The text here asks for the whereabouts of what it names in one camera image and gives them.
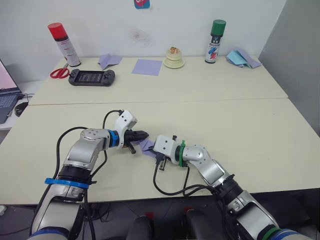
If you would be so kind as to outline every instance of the laptop keyboard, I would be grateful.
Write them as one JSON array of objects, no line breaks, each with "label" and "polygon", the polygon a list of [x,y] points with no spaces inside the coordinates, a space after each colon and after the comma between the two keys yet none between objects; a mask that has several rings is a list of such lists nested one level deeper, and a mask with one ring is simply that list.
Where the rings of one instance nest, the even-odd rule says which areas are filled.
[{"label": "laptop keyboard", "polygon": [[0,108],[9,108],[13,101],[16,100],[17,95],[0,96]]}]

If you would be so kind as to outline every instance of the red scissors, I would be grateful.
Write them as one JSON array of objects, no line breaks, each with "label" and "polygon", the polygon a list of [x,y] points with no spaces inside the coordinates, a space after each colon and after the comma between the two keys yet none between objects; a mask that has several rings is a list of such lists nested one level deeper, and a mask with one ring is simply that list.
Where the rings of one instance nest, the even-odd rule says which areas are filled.
[{"label": "red scissors", "polygon": [[69,76],[68,63],[66,63],[63,68],[59,68],[50,73],[50,77],[53,79],[64,79]]}]

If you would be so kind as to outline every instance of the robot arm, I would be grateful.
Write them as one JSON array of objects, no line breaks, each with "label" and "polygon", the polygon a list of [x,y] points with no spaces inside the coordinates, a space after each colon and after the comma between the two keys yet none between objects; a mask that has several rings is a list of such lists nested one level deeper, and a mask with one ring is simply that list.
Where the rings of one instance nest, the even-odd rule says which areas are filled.
[{"label": "robot arm", "polygon": [[29,239],[77,238],[85,215],[79,202],[92,183],[91,172],[99,153],[112,147],[128,147],[135,153],[130,142],[149,136],[144,131],[132,131],[136,123],[137,119],[126,110],[116,120],[115,130],[85,129],[80,133],[57,178],[45,180],[48,188],[33,219]]},{"label": "robot arm", "polygon": [[272,215],[250,193],[242,190],[237,182],[216,160],[210,157],[202,145],[186,146],[170,137],[157,137],[153,150],[170,158],[175,165],[182,161],[194,165],[207,185],[212,186],[224,199],[228,213],[235,216],[236,226],[247,239],[257,240],[267,226],[279,227]]}]

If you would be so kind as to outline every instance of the dark floor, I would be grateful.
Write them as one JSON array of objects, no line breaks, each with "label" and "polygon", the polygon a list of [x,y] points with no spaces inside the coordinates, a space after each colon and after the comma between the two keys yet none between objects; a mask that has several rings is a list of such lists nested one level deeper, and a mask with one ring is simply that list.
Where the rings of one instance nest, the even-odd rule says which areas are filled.
[{"label": "dark floor", "polygon": [[[295,219],[292,219],[292,216],[285,217],[285,214],[278,214],[281,224],[286,228],[290,227],[299,231],[312,239],[320,240],[320,234],[306,212],[302,208],[299,209],[300,206],[297,207],[295,205],[296,202],[292,204],[291,210],[295,212]],[[106,214],[102,220],[98,219],[94,221],[97,240],[104,240],[115,236],[125,237],[133,221],[146,212],[153,213],[154,238],[156,240],[186,239],[182,228],[182,217],[184,209],[189,207],[203,211],[208,216],[212,226],[215,226],[217,231],[222,232],[220,214],[212,197],[209,196],[102,203],[100,206],[93,205],[93,207],[100,207],[100,213],[109,209],[109,214]],[[281,207],[281,203],[277,204],[277,206],[265,204],[265,207],[272,208],[278,213],[282,210],[278,210],[277,208],[284,209],[284,207]],[[1,234],[29,227],[32,216],[32,209],[9,206],[4,215],[0,216],[0,240],[27,239],[29,230],[5,236],[1,236]],[[84,238],[82,238],[81,231],[77,239],[91,239],[89,224],[85,225]]]}]

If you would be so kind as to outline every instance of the green ring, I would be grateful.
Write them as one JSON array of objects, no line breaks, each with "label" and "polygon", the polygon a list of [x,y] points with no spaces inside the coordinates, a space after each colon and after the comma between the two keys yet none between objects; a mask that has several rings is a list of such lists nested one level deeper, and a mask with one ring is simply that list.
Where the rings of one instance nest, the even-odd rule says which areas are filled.
[{"label": "green ring", "polygon": [[267,240],[272,234],[274,234],[275,232],[278,232],[278,231],[281,231],[281,229],[277,228],[277,227],[271,228],[269,231],[267,231],[265,233],[262,240]]},{"label": "green ring", "polygon": [[182,140],[180,151],[179,151],[179,166],[183,167],[183,162],[182,162],[182,153],[184,152],[185,149],[185,140]]}]

